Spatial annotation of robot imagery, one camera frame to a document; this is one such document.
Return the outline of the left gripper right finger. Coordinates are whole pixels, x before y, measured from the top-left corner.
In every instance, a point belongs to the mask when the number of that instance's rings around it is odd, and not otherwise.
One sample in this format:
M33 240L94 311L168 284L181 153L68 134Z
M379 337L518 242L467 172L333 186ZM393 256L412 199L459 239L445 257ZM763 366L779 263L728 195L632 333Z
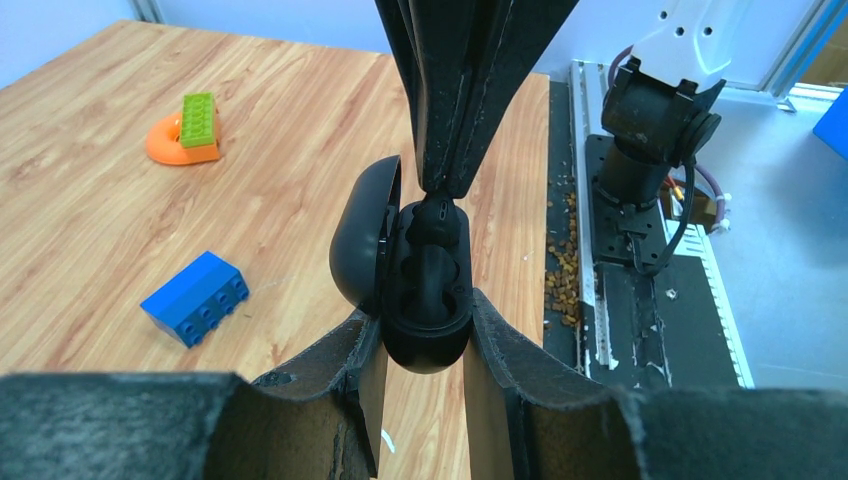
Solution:
M843 479L837 391L624 389L588 379L475 291L463 357L475 479Z

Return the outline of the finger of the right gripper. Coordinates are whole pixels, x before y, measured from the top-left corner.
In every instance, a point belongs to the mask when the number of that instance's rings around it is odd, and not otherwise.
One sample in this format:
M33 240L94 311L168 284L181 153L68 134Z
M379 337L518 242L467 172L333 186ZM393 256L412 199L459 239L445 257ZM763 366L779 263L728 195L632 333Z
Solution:
M577 3L575 1L491 1L485 32L473 40L479 56L450 169L440 190L466 196L502 118Z
M439 187L450 169L472 80L473 40L485 32L491 1L379 1L409 102L420 187Z

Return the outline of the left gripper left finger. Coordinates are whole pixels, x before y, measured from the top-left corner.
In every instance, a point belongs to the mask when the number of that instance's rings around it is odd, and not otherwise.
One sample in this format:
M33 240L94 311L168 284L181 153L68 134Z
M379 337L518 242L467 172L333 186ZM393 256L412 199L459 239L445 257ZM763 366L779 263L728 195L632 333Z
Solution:
M369 479L387 355L354 312L291 360L230 372L1 380L5 479Z

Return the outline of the black earbud charging case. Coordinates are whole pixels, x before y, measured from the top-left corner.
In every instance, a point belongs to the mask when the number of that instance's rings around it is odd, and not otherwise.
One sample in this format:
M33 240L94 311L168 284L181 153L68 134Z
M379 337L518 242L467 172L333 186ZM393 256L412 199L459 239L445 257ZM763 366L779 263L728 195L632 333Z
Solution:
M390 156L357 178L331 241L333 280L354 306L376 319L392 359L432 374L463 354L472 325L469 218L456 205L459 242L411 245L412 209L400 204L401 159Z

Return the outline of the black earbud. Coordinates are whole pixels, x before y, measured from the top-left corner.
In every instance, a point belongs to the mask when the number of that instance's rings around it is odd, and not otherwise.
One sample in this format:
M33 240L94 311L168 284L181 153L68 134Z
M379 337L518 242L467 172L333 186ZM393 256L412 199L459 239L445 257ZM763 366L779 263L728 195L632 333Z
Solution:
M454 200L441 194L428 194L413 207L412 220L405 238L411 245L449 248L459 242L460 231Z

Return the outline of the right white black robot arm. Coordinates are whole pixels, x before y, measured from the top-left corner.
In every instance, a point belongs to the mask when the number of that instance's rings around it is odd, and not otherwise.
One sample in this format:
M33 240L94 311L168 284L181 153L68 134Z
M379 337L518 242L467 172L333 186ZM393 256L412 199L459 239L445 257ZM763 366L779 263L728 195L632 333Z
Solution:
M631 159L690 161L712 136L747 3L670 1L631 46L604 99L602 125ZM380 1L406 90L418 181L464 197L507 107L575 9L572 1Z

